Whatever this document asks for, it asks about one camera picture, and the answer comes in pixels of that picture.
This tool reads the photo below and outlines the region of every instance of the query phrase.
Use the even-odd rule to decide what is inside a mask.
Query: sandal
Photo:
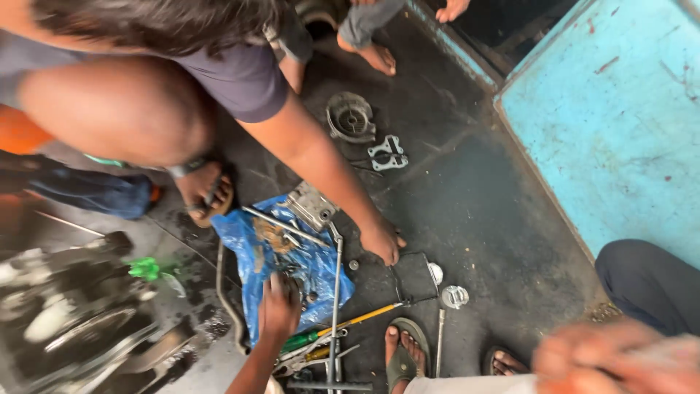
[[[182,178],[202,167],[204,167],[205,164],[211,162],[211,159],[200,157],[196,158],[195,160],[181,164],[181,165],[175,165],[173,167],[168,167],[166,170],[170,173],[170,175],[174,178]],[[228,210],[231,208],[231,204],[233,203],[233,189],[231,192],[226,196],[226,199],[221,202],[221,205],[218,208],[211,208],[211,203],[214,201],[214,198],[216,197],[216,191],[218,190],[219,186],[221,185],[221,177],[224,175],[223,170],[219,173],[219,176],[214,180],[214,182],[211,183],[211,186],[209,187],[209,192],[207,193],[206,197],[204,198],[203,201],[200,201],[198,203],[192,203],[190,205],[185,206],[185,209],[187,212],[192,212],[196,210],[203,210],[206,213],[204,214],[203,217],[200,219],[195,219],[194,217],[190,216],[192,221],[198,225],[199,227],[203,229],[207,229],[211,227],[211,217],[214,215],[224,215],[225,213],[228,212]]]
[[[423,330],[414,321],[407,318],[396,318],[389,325],[398,328],[399,335],[404,331],[408,331],[408,334],[418,342],[421,350],[426,355],[426,370],[419,371],[418,364],[413,360],[408,350],[401,345],[401,340],[399,339],[396,352],[391,356],[389,365],[386,367],[386,380],[389,384],[388,393],[391,394],[393,388],[402,380],[411,381],[415,377],[430,376],[431,355],[428,339]]]
[[[502,346],[491,347],[489,349],[489,351],[486,352],[486,355],[484,356],[484,361],[482,363],[482,376],[500,376],[500,375],[496,375],[496,368],[494,367],[494,360],[496,359],[496,352],[497,351],[502,351],[505,354],[508,354],[511,357],[513,357],[513,355],[512,355],[513,353]],[[514,375],[529,374],[530,373],[530,372],[516,371],[513,368],[509,368],[509,369]]]

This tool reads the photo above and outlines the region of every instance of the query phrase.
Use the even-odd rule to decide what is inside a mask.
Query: blurred hand
[[[406,246],[406,241],[396,233],[396,227],[381,217],[379,223],[360,229],[360,242],[368,252],[384,260],[385,266],[398,262],[398,250]]]
[[[666,338],[632,319],[578,323],[535,350],[538,394],[700,393],[700,340]]]
[[[302,304],[296,282],[274,272],[262,285],[262,301],[258,307],[260,338],[287,340],[299,326]]]
[[[447,0],[447,6],[437,10],[435,19],[440,23],[452,22],[469,7],[471,0]]]

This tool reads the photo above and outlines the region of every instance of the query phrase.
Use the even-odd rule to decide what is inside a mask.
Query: blue plastic sheet
[[[296,216],[289,209],[277,205],[284,202],[286,197],[286,195],[273,197],[256,203],[253,207],[289,223],[292,219],[296,219]],[[234,210],[225,217],[221,215],[212,217],[211,223],[223,244],[233,250],[238,258],[238,274],[243,283],[243,310],[251,335],[251,345],[255,346],[258,342],[258,305],[263,298],[263,283],[272,272],[278,269],[274,255],[276,254],[276,259],[281,266],[289,264],[297,266],[290,276],[303,280],[305,294],[311,291],[318,294],[316,302],[308,304],[307,310],[302,312],[298,330],[301,332],[330,318],[333,314],[337,252],[327,230],[319,234],[301,220],[296,219],[302,231],[324,240],[331,246],[323,247],[293,235],[302,247],[293,248],[287,253],[275,253],[270,244],[266,240],[261,240],[256,234],[253,218],[254,216],[247,212]],[[340,306],[345,304],[354,292],[355,285],[342,271],[340,273]]]

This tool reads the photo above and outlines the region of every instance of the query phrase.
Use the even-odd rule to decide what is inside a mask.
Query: blue painted wall
[[[594,256],[641,238],[700,269],[698,10],[581,0],[496,97]]]

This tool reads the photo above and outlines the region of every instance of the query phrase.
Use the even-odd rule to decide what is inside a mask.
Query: white cloth
[[[464,378],[415,378],[404,394],[536,394],[533,374],[471,376]]]

